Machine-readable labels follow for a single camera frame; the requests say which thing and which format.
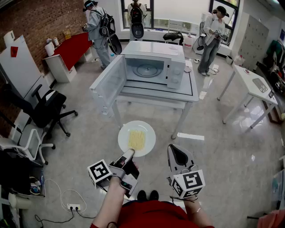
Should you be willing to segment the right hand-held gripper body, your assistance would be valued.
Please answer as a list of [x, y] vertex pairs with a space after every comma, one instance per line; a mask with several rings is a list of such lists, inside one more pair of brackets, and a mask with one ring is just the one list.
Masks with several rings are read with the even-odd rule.
[[203, 171], [194, 163], [192, 153], [179, 145], [169, 144], [167, 159], [171, 171], [167, 179], [178, 199], [197, 196], [205, 187], [205, 180]]

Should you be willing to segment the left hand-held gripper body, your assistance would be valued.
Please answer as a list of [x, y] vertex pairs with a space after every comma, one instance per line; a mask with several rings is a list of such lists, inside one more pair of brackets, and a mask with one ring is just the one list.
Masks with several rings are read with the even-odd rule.
[[87, 167], [89, 177], [95, 188], [107, 191], [112, 177], [118, 177], [120, 186], [126, 190], [126, 197], [130, 198], [138, 184], [139, 171], [132, 160], [132, 155], [122, 155], [111, 164], [100, 160]]

